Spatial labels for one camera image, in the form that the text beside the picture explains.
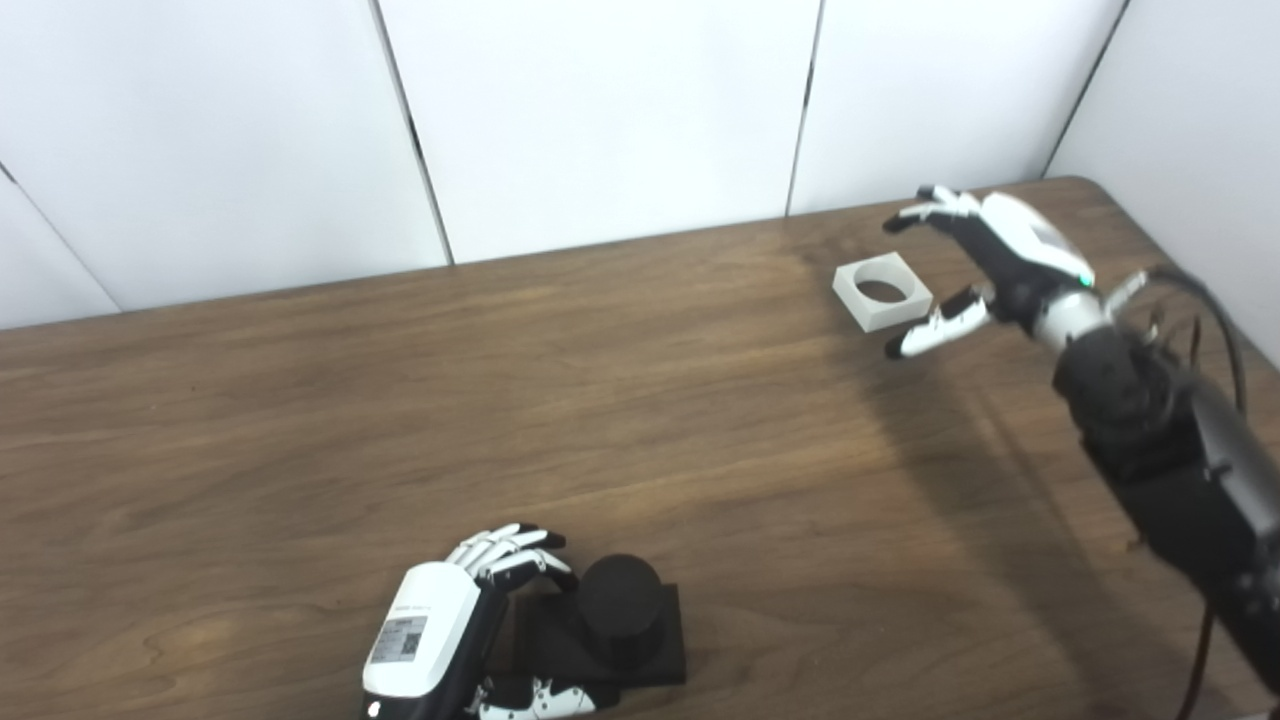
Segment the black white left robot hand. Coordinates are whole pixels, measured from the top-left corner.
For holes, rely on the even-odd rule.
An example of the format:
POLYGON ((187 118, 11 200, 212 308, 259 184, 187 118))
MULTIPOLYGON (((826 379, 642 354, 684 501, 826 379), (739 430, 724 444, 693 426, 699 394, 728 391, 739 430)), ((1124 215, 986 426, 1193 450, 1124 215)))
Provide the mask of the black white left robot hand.
POLYGON ((567 719, 613 708, 617 687, 486 662, 509 597, 544 577, 576 591, 563 536, 530 523, 480 530, 402 578, 362 670, 361 719, 567 719))

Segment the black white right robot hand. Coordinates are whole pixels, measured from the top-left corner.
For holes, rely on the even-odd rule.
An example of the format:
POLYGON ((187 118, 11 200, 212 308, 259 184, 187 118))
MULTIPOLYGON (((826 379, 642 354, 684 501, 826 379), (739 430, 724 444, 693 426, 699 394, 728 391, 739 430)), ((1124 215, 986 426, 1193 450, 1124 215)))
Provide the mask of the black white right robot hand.
POLYGON ((919 202, 883 224, 890 234, 929 225, 950 237, 986 277, 937 304, 925 320, 888 341, 891 360, 915 357, 988 324, 1012 324, 1053 352, 1108 325, 1091 264, 1029 204, 923 186, 919 202))

